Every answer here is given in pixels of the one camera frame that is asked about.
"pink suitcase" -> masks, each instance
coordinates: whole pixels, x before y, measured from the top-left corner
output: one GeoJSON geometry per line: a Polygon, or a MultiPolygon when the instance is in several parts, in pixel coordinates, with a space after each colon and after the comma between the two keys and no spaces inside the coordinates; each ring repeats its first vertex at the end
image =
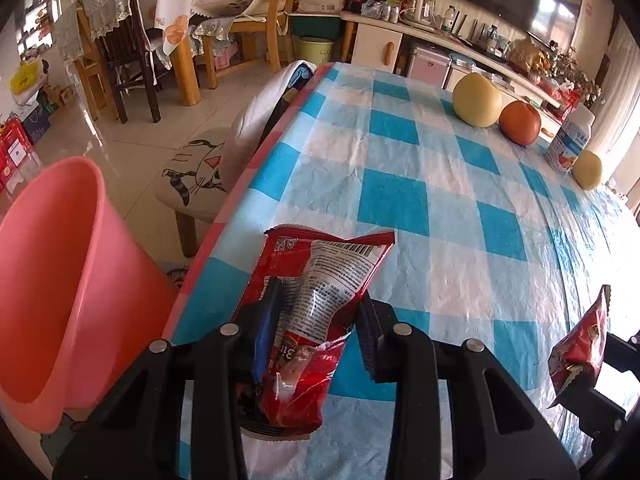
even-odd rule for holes
{"type": "Polygon", "coordinates": [[[445,54],[421,46],[414,46],[406,74],[408,78],[444,88],[451,60],[445,54]]]}

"orange floral tablecloth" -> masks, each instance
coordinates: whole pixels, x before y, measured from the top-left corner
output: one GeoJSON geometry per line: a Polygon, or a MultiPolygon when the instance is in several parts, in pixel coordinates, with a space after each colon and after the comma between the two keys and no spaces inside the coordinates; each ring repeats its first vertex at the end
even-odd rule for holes
{"type": "Polygon", "coordinates": [[[187,35],[192,0],[139,0],[145,29],[162,29],[162,50],[168,56],[187,35]]]}

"yellow-green bucket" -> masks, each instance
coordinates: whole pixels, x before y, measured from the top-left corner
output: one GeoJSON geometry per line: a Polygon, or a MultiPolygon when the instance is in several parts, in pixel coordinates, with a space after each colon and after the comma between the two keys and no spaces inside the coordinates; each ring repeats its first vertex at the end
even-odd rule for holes
{"type": "Polygon", "coordinates": [[[296,59],[304,59],[319,66],[322,65],[322,63],[331,61],[334,42],[332,40],[324,40],[323,38],[301,36],[297,38],[295,47],[296,59]]]}

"pink tablecloth border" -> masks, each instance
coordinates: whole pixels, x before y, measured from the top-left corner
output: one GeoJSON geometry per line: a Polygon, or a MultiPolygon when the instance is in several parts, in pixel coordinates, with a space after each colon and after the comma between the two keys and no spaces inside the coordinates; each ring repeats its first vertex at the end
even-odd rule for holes
{"type": "Polygon", "coordinates": [[[175,300],[174,307],[171,310],[171,314],[169,314],[169,319],[164,326],[164,331],[162,332],[162,338],[171,339],[174,334],[175,327],[178,325],[178,320],[182,315],[182,311],[187,304],[189,296],[193,291],[193,288],[198,281],[198,277],[204,268],[204,265],[207,263],[213,248],[216,246],[218,242],[218,238],[222,234],[222,231],[225,228],[226,223],[231,218],[233,211],[235,211],[236,206],[238,206],[239,202],[242,200],[246,190],[251,184],[252,179],[254,178],[255,173],[258,168],[264,162],[264,159],[267,157],[272,147],[280,140],[280,137],[284,133],[284,130],[287,129],[291,120],[300,110],[300,107],[305,103],[309,94],[318,86],[318,83],[322,80],[324,75],[331,69],[333,63],[326,63],[321,65],[316,73],[311,78],[311,81],[306,84],[306,86],[300,91],[297,97],[293,100],[293,102],[289,105],[289,108],[283,113],[280,120],[276,123],[276,125],[271,130],[271,133],[264,139],[264,142],[261,144],[260,148],[255,152],[252,159],[249,161],[249,164],[242,172],[242,175],[236,182],[236,185],[233,187],[229,196],[225,200],[225,204],[222,206],[222,209],[216,216],[213,224],[207,231],[207,235],[205,236],[200,249],[198,250],[198,254],[193,259],[193,262],[190,266],[189,272],[184,279],[184,283],[182,284],[182,288],[180,289],[180,293],[178,293],[178,297],[175,300]]]}

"yellow fruit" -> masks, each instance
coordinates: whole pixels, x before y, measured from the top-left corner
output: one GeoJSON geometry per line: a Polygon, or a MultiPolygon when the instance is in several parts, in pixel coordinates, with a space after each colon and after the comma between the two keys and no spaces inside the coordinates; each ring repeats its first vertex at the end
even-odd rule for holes
{"type": "Polygon", "coordinates": [[[589,150],[582,150],[572,167],[574,179],[585,191],[594,189],[602,180],[602,161],[589,150]]]}
{"type": "Polygon", "coordinates": [[[453,89],[453,109],[465,123],[486,128],[500,117],[502,95],[491,81],[472,72],[453,89]]]}

